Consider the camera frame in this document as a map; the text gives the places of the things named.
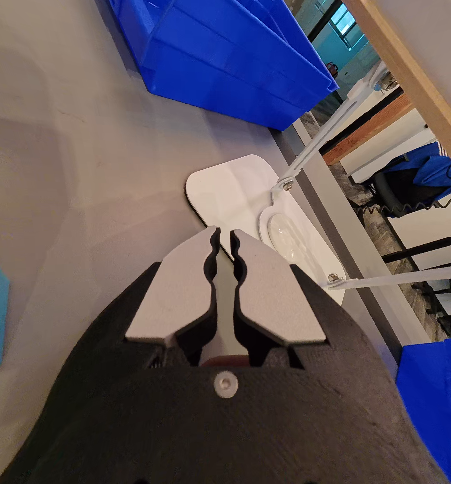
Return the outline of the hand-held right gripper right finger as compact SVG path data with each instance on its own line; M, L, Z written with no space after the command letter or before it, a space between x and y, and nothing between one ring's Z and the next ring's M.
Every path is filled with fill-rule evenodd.
M252 367L265 366L271 351L277 366L290 366L296 347L324 345L327 337L287 260L241 229L230 232L237 286L233 324Z

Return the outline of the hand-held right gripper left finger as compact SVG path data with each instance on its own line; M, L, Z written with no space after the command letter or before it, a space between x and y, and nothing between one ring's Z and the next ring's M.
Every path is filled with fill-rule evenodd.
M221 229L211 226L165 256L125 337L129 342L177 346L192 366L217 331L214 278Z

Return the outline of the grey desk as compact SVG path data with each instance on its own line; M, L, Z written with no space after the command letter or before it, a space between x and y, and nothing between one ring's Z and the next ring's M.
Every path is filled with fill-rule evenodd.
M128 342L202 230L189 174L267 128L153 96L105 1L0 1L0 483L446 483L361 326L305 276L331 344L261 367Z

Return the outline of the white office desk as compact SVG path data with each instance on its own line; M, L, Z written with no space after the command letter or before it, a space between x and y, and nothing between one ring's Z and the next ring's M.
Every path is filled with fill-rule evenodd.
M340 160L347 176L357 184L384 168L393 158L437 141L425 125L391 125Z

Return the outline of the round clear disc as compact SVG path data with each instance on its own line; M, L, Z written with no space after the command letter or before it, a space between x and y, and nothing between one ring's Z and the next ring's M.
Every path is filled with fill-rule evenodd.
M275 249L289 263L300 265L315 262L295 222L284 213L276 212L274 207L266 208L259 215L258 230L261 241Z

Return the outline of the black office chair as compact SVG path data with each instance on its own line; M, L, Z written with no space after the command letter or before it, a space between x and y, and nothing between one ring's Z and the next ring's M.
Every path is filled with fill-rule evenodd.
M417 186L413 176L403 173L376 173L368 182L381 215L400 218L419 210L430 209L451 195L451 187Z
M421 292L429 304L426 313L435 316L444 333L451 338L451 278L418 282L411 287Z

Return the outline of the brown wooden table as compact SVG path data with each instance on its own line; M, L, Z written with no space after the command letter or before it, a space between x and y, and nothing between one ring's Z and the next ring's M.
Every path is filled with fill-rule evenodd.
M323 160L331 166L342 160L414 108L409 97L399 88L353 121L320 149Z

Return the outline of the blue plastic bin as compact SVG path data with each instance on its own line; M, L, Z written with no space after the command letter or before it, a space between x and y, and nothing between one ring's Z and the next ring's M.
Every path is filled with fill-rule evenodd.
M451 482L451 339L404 346L396 385L420 438Z
M151 94L283 131L338 89L284 1L101 1Z

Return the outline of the blue jacket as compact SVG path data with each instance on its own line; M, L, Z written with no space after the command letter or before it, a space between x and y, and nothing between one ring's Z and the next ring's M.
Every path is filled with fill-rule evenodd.
M412 175L417 186L451 187L451 158L438 141L394 158L382 172Z

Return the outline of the wooden edged board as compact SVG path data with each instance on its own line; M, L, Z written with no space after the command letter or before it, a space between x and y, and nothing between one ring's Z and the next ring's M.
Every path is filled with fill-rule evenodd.
M451 156L451 1L345 1Z

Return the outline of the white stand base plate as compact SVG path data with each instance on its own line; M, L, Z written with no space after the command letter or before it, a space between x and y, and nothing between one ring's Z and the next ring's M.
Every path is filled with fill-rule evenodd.
M274 196L271 194L278 178L267 161L250 154L194 172L186 180L185 193L205 226L221 228L220 244L230 260L233 260L230 232L238 228L261 241L259 215L266 208L274 207L276 212L290 217L303 233L315 262L298 266L311 279L318 285L329 282L331 274L347 279L337 255L294 198L300 193L299 188L278 190ZM339 305L343 303L344 293L332 293Z

